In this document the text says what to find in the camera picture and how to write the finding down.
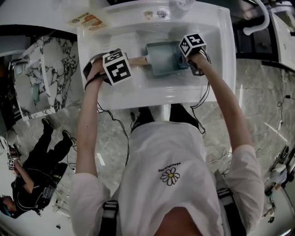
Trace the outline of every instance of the hand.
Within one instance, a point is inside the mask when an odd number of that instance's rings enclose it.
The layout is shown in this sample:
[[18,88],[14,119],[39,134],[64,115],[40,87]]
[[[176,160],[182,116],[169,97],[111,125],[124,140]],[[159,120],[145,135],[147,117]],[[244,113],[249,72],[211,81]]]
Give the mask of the hand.
[[92,68],[90,70],[90,73],[87,77],[87,80],[92,79],[98,72],[103,73],[105,70],[103,69],[102,66],[102,58],[100,59],[95,59]]
[[190,59],[191,61],[196,63],[198,65],[198,68],[200,68],[200,69],[202,69],[202,66],[205,63],[208,63],[207,59],[201,53],[189,55],[188,59]]
[[15,148],[10,148],[10,156],[14,159],[15,158],[19,159],[18,152]]

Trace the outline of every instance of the gray tile floor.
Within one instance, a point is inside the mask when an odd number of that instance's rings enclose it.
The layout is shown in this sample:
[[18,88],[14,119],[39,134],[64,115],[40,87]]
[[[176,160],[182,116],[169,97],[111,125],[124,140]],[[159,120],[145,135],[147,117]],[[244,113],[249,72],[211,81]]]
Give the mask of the gray tile floor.
[[[236,65],[236,97],[240,102],[242,111],[247,119],[252,134],[254,148],[261,164],[264,179],[278,152],[284,145],[293,147],[295,136],[295,100],[285,99],[283,104],[283,122],[277,131],[281,119],[280,108],[277,103],[283,100],[286,94],[295,97],[295,76],[281,76],[281,70],[262,66],[259,61],[237,59]],[[190,104],[184,104],[189,113]],[[67,130],[75,137],[81,103],[63,109],[50,115],[55,126],[49,148],[62,139],[61,131]],[[157,119],[157,109],[152,112]],[[130,133],[129,110],[112,111],[115,118],[120,119]],[[205,102],[195,110],[199,121],[206,128],[204,143],[207,149],[207,162],[218,160],[223,156],[224,149],[230,150],[230,140],[225,122],[217,102]],[[43,125],[41,118],[31,120],[28,126],[22,120],[14,126],[21,141],[20,151],[28,155],[42,135]],[[118,122],[112,121],[108,114],[98,115],[98,135],[95,148],[96,167],[99,178],[114,192],[118,187],[124,170],[127,154],[127,140]],[[69,162],[76,162],[76,152],[71,148],[68,154]],[[222,172],[229,167],[230,157],[211,163],[210,168]],[[68,167],[66,174],[60,182],[60,191],[67,193],[73,171]]]

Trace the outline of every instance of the backpack strap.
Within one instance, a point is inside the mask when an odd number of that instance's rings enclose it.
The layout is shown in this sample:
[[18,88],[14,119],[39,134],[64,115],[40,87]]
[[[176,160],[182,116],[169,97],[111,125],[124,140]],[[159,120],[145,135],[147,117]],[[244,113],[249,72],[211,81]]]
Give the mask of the backpack strap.
[[118,211],[119,204],[116,200],[106,201],[103,204],[103,215],[98,236],[116,236]]
[[217,195],[224,206],[226,217],[230,226],[231,235],[246,236],[246,230],[242,223],[238,208],[236,207],[235,200],[231,190],[227,187],[220,172],[217,170],[215,173]]

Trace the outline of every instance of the flower graphic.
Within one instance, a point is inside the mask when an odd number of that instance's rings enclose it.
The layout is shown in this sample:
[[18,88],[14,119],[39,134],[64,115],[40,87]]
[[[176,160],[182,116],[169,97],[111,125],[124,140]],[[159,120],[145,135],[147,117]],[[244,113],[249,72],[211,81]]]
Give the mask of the flower graphic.
[[167,183],[168,186],[171,186],[172,184],[175,184],[177,179],[180,177],[180,174],[175,173],[176,169],[175,167],[171,168],[170,170],[166,170],[162,176],[161,180],[165,183]]

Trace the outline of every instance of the forearm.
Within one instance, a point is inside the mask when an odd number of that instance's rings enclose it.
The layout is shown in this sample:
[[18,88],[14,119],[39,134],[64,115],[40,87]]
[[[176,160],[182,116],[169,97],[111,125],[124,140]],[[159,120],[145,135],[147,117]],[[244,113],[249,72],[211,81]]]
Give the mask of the forearm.
[[77,131],[76,173],[97,176],[94,150],[97,137],[97,98],[101,83],[101,79],[92,81],[84,94]]
[[20,165],[18,161],[14,162],[15,167],[17,168],[19,174],[22,176],[24,179],[25,183],[29,185],[34,186],[34,181],[31,179],[31,177],[28,175],[27,171]]
[[232,150],[243,144],[252,145],[251,135],[247,128],[246,119],[236,100],[235,95],[225,81],[214,71],[207,60],[201,62],[201,69],[206,75],[223,114]]

